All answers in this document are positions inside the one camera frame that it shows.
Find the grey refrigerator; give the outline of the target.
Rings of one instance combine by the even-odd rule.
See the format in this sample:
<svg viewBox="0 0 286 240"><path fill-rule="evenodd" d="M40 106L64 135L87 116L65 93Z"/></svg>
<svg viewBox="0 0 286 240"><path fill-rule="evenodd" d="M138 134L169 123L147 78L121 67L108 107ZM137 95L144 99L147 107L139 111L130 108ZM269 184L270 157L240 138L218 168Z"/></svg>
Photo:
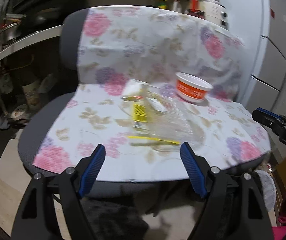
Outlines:
<svg viewBox="0 0 286 240"><path fill-rule="evenodd" d="M237 101L271 110L286 78L286 0L219 0L244 45Z"/></svg>

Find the white tissue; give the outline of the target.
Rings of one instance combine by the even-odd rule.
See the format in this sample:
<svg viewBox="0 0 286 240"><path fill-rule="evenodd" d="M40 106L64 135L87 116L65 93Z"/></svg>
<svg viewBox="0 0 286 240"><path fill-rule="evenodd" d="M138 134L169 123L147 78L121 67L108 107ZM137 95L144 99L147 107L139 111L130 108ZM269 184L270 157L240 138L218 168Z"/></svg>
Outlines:
<svg viewBox="0 0 286 240"><path fill-rule="evenodd" d="M139 96L142 87L147 83L136 79L130 79L122 91L122 97Z"/></svg>

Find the clear yellow plastic bag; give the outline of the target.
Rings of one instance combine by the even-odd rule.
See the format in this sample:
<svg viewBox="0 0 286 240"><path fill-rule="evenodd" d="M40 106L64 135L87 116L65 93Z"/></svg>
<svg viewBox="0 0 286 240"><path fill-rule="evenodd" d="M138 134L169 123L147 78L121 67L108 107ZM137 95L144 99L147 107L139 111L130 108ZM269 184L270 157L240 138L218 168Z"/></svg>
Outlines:
<svg viewBox="0 0 286 240"><path fill-rule="evenodd" d="M155 87L147 83L139 96L122 99L130 103L128 138L132 146L171 145L179 148L188 142L195 150L202 147L205 133L194 123L171 85Z"/></svg>

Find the yellow cap sauce bottle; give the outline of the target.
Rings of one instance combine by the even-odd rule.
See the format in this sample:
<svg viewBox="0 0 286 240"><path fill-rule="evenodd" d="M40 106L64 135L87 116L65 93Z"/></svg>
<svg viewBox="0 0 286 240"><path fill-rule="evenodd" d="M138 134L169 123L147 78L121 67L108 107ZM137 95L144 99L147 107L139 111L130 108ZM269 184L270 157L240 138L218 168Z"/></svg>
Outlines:
<svg viewBox="0 0 286 240"><path fill-rule="evenodd" d="M168 0L158 0L158 8L167 10L167 8L168 8Z"/></svg>

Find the white rice cooker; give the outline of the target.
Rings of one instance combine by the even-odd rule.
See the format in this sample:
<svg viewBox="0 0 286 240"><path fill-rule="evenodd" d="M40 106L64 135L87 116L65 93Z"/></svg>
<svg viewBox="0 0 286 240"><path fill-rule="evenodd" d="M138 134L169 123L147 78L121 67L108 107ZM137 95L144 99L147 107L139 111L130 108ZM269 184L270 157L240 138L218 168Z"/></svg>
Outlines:
<svg viewBox="0 0 286 240"><path fill-rule="evenodd" d="M204 0L200 2L200 10L204 12L204 19L220 27L228 28L228 14L225 6L219 1Z"/></svg>

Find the white plastic jug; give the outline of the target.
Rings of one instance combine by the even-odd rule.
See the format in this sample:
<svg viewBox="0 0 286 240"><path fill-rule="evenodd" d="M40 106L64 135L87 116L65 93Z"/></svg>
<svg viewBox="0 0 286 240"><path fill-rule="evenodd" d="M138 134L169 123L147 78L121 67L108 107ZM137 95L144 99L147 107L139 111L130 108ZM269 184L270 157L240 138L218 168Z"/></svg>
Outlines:
<svg viewBox="0 0 286 240"><path fill-rule="evenodd" d="M172 9L171 10L181 13L182 12L182 6L180 5L180 2L175 0L173 2L173 4L172 4Z"/></svg>

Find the orange white instant noodle cup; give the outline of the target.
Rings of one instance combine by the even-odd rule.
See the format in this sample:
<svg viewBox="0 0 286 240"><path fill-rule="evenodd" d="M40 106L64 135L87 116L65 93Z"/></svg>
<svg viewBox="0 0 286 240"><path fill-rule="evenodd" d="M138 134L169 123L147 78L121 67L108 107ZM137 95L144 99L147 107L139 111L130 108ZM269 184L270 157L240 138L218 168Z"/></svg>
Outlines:
<svg viewBox="0 0 286 240"><path fill-rule="evenodd" d="M202 102L213 85L191 74L176 72L176 93L185 101Z"/></svg>

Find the trash bin with clear liner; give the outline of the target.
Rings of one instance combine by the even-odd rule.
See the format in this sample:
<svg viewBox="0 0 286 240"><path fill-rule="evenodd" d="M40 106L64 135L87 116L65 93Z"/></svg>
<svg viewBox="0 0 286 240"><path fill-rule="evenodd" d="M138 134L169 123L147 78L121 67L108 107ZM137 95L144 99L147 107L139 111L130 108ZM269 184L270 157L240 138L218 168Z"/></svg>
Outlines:
<svg viewBox="0 0 286 240"><path fill-rule="evenodd" d="M272 209L274 209L276 203L276 187L274 180L272 179L271 175L264 170L256 170L255 172L258 174L262 185L266 209L268 212L270 212Z"/></svg>

